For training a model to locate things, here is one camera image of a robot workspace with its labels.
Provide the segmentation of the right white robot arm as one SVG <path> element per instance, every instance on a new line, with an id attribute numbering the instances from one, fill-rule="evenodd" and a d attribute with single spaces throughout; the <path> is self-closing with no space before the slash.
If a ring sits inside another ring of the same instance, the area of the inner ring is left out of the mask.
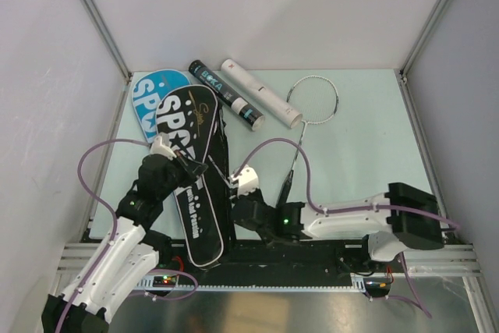
<path id="1" fill-rule="evenodd" d="M 317 211 L 303 202 L 272 207 L 254 190 L 235 199 L 232 220 L 266 245 L 361 239 L 360 261 L 369 271 L 379 271 L 405 250 L 444 246 L 435 196 L 402 182 L 389 184 L 385 193 Z"/>

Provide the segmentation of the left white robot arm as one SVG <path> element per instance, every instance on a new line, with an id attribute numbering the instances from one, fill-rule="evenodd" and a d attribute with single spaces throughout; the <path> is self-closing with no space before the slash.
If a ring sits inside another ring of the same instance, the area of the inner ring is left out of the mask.
<path id="1" fill-rule="evenodd" d="M 150 154 L 114 212 L 110 232 L 59 296 L 48 296 L 41 315 L 46 332 L 106 332 L 114 314 L 140 279 L 173 259 L 171 240 L 151 226 L 163 202 L 178 188 L 193 185 L 207 165 L 178 151 Z"/>

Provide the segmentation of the blue racket bag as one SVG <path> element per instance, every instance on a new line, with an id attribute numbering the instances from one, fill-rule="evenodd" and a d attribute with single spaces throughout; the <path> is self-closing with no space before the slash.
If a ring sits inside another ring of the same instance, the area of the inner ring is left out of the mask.
<path id="1" fill-rule="evenodd" d="M 134 84 L 132 105 L 148 143 L 157 135 L 156 111 L 161 101 L 171 91 L 187 85 L 190 85 L 187 75 L 174 69 L 149 73 Z"/>

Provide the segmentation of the black racket bag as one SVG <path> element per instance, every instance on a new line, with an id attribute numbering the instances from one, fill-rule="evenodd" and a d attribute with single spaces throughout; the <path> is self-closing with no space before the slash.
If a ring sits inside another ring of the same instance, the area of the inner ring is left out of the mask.
<path id="1" fill-rule="evenodd" d="M 214 92 L 203 85 L 174 89 L 156 111 L 159 133 L 188 162 L 188 184 L 174 192 L 189 261 L 216 266 L 230 247 L 228 140 L 223 111 Z"/>

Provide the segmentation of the black shuttlecock tube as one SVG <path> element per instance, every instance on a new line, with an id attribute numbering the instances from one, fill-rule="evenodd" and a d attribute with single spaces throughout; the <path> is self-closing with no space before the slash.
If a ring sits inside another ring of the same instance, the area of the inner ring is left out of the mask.
<path id="1" fill-rule="evenodd" d="M 203 62 L 192 61 L 188 70 L 198 81 L 212 89 L 218 99 L 240 117 L 252 131 L 257 131 L 264 124 L 264 114 Z"/>

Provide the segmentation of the white shuttlecock tube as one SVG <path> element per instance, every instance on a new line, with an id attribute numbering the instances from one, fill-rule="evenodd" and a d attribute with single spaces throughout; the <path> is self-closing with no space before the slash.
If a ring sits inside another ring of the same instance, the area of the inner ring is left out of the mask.
<path id="1" fill-rule="evenodd" d="M 302 121 L 301 112 L 234 60 L 226 59 L 221 71 L 288 128 L 293 129 Z"/>

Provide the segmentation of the white racket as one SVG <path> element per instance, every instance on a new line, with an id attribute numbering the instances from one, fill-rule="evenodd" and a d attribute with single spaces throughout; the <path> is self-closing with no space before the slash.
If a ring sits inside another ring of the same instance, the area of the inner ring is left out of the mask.
<path id="1" fill-rule="evenodd" d="M 303 129 L 298 145 L 303 145 L 308 126 L 330 121 L 338 110 L 339 94 L 332 80 L 310 75 L 298 80 L 289 90 L 286 101 L 302 113 Z"/>

